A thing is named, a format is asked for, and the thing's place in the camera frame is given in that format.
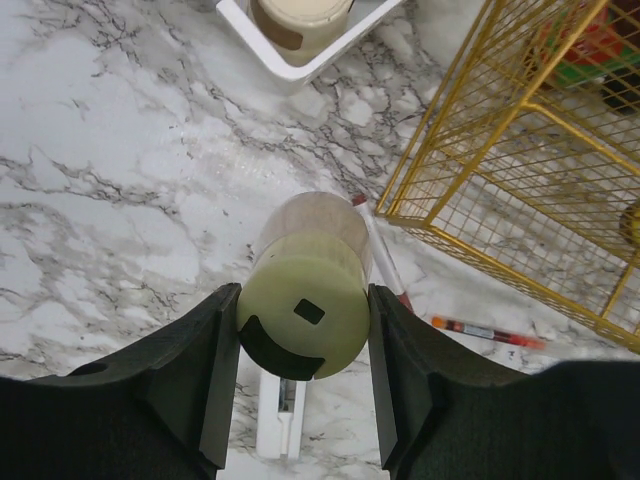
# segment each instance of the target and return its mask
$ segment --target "white tray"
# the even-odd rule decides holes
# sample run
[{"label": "white tray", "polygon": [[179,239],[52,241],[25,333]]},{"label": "white tray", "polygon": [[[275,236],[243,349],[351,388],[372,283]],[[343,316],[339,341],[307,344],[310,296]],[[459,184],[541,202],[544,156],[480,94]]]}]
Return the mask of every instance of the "white tray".
[{"label": "white tray", "polygon": [[258,60],[273,80],[287,93],[294,93],[317,77],[349,47],[364,37],[394,7],[404,0],[355,0],[347,31],[320,55],[302,67],[289,65],[247,16],[247,0],[221,0],[216,9]]}]

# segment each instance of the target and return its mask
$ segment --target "white marble countertop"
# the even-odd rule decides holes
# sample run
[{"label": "white marble countertop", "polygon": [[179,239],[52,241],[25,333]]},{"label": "white marble countertop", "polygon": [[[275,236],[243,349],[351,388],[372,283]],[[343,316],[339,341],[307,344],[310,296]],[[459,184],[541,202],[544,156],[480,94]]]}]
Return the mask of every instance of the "white marble countertop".
[{"label": "white marble countertop", "polygon": [[[378,195],[442,73],[420,47],[414,10],[285,98],[207,0],[3,0],[0,374],[68,373],[244,281],[263,222],[296,193]],[[481,317],[571,343],[577,358],[633,357],[383,232],[418,314]],[[526,372],[554,362],[456,339]],[[220,478],[387,478],[366,351],[310,384],[295,464],[255,455],[257,387],[243,354]]]}]

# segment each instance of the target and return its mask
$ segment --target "white plastic device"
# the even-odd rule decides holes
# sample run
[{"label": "white plastic device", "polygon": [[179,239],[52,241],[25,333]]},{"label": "white plastic device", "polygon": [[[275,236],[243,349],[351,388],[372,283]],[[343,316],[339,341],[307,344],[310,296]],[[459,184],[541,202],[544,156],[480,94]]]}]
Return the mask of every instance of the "white plastic device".
[{"label": "white plastic device", "polygon": [[295,93],[317,77],[349,47],[364,37],[396,6],[405,0],[355,0],[347,31],[306,65],[294,67],[265,38],[248,16],[247,0],[221,0],[216,9],[240,40],[264,65],[275,83],[286,93]]},{"label": "white plastic device", "polygon": [[283,380],[266,370],[260,374],[258,456],[295,460],[300,456],[306,382]]}]

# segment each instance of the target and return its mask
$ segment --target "wire mesh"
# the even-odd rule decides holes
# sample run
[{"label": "wire mesh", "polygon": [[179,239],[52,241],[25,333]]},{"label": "wire mesh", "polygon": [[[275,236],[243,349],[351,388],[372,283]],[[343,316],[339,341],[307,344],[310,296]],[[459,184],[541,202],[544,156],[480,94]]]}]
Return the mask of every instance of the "wire mesh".
[{"label": "wire mesh", "polygon": [[640,353],[640,2],[480,16],[378,211]]}]

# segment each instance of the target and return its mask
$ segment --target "white marker with red cap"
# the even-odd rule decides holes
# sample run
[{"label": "white marker with red cap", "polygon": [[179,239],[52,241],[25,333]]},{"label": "white marker with red cap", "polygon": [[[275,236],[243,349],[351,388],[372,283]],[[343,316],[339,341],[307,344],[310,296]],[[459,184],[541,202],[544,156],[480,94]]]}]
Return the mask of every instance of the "white marker with red cap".
[{"label": "white marker with red cap", "polygon": [[376,265],[378,265],[378,269],[380,270],[384,283],[386,283],[389,290],[398,297],[398,300],[413,312],[413,307],[409,301],[409,296],[407,295],[404,285],[402,284],[402,280],[400,279],[398,269],[396,268],[395,263],[393,263],[393,259],[391,258],[387,244],[384,242],[384,238],[382,238],[382,234],[380,233],[380,229],[376,223],[376,218],[367,204],[366,195],[362,193],[360,195],[356,195],[351,199],[351,204],[356,210],[358,210],[358,212],[360,212],[360,215],[362,215],[362,218],[364,218],[364,221],[367,224],[373,259],[376,262]]}]

